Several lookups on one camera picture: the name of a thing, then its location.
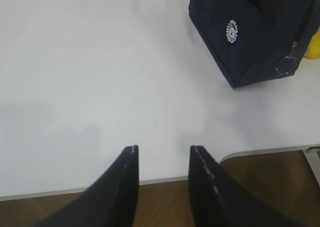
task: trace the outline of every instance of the white circular emblem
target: white circular emblem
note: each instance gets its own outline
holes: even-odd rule
[[[226,26],[226,38],[230,43],[234,43],[238,37],[238,26],[234,20],[230,20]]]

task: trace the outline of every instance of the brown floor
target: brown floor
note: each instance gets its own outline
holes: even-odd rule
[[[271,207],[308,227],[320,227],[320,188],[302,152],[237,157],[222,166]],[[77,196],[2,201],[0,227],[29,227]],[[188,183],[142,185],[133,226],[194,227]]]

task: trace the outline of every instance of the navy bag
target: navy bag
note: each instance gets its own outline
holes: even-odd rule
[[[189,16],[233,88],[294,75],[320,0],[190,0]]]

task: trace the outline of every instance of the table surface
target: table surface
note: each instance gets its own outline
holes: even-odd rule
[[[125,146],[140,179],[188,174],[189,148],[320,143],[320,61],[232,90],[189,0],[0,0],[0,197],[89,186]]]

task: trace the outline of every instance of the yellow object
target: yellow object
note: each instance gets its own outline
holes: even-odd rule
[[[320,58],[320,30],[312,37],[304,56],[308,59]]]

